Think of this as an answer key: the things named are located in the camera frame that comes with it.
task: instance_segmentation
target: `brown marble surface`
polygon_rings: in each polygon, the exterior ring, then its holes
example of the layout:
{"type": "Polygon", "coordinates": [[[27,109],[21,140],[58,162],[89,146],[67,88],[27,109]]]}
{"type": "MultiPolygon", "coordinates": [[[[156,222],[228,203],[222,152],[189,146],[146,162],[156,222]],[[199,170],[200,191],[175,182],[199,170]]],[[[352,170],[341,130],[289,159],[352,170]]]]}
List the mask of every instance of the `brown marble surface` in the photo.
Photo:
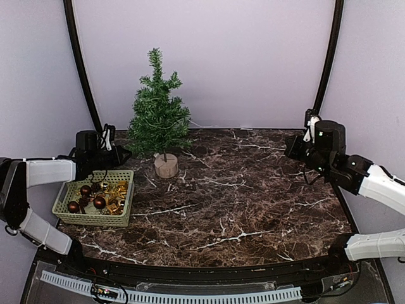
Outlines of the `brown marble surface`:
{"type": "MultiPolygon", "coordinates": [[[[88,257],[174,267],[229,267],[327,254],[349,223],[332,188],[308,186],[284,156],[296,130],[192,130],[175,150],[180,173],[163,180],[153,160],[130,159],[135,194],[127,228],[60,223],[88,257]]],[[[117,132],[116,143],[127,143],[117,132]]],[[[316,177],[310,172],[309,179],[316,177]]]]}

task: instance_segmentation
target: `green plastic basket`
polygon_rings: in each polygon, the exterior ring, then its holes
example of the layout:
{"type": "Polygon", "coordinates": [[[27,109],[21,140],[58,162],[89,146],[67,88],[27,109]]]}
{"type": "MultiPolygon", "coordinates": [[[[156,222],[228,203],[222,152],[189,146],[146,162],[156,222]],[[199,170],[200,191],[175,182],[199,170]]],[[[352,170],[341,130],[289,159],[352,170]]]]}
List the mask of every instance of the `green plastic basket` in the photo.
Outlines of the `green plastic basket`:
{"type": "MultiPolygon", "coordinates": [[[[105,171],[93,171],[94,181],[100,181],[105,175],[105,171]]],[[[86,214],[70,213],[68,211],[68,203],[70,201],[78,201],[77,189],[83,185],[90,185],[91,175],[85,180],[79,182],[64,182],[55,204],[52,208],[52,213],[59,217],[66,224],[76,225],[91,225],[91,226],[112,226],[112,227],[127,227],[129,224],[129,216],[132,206],[132,198],[134,196],[134,171],[132,170],[111,170],[107,172],[105,181],[115,186],[119,181],[128,182],[127,196],[125,205],[121,215],[101,215],[91,214],[97,210],[92,204],[85,208],[86,214]]]]}

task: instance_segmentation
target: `green tree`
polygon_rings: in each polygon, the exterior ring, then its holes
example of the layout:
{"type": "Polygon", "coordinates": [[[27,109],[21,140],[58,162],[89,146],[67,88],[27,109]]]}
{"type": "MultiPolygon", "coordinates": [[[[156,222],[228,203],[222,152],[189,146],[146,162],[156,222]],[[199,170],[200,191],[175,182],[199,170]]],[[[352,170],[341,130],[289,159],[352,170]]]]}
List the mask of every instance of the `green tree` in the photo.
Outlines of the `green tree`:
{"type": "Polygon", "coordinates": [[[167,149],[191,146],[191,141],[185,138],[189,132],[190,111],[182,106],[180,97],[170,96],[171,91],[178,89],[182,82],[177,72],[173,72],[168,80],[163,79],[160,49],[154,48],[148,56],[153,75],[140,78],[143,87],[135,96],[135,116],[128,128],[131,140],[128,148],[140,157],[163,153],[167,161],[167,149]]]}

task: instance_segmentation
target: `red bauble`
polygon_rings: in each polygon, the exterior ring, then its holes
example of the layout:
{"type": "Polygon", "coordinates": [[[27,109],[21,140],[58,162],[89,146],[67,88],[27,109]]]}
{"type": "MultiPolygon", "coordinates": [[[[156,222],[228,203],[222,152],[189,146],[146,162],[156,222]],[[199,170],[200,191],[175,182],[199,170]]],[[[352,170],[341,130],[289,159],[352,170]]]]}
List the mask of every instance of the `red bauble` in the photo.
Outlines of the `red bauble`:
{"type": "Polygon", "coordinates": [[[68,210],[70,213],[77,213],[80,210],[78,203],[76,201],[71,201],[68,204],[68,210]]]}
{"type": "Polygon", "coordinates": [[[84,185],[80,188],[80,194],[82,196],[89,197],[91,195],[91,187],[89,185],[84,185]]]}
{"type": "Polygon", "coordinates": [[[97,196],[93,201],[93,205],[97,209],[103,209],[106,206],[106,200],[102,196],[97,196]]]}

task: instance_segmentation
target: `wooden base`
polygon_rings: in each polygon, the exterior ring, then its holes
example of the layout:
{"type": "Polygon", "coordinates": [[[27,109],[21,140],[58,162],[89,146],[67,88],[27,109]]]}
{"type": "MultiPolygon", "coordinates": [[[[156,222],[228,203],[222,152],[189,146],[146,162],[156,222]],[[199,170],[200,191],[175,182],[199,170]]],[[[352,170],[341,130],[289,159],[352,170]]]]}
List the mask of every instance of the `wooden base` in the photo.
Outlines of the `wooden base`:
{"type": "Polygon", "coordinates": [[[160,154],[156,157],[154,161],[154,169],[156,174],[164,179],[169,179],[178,174],[178,163],[177,157],[173,154],[166,154],[167,161],[165,161],[165,156],[160,154]]]}

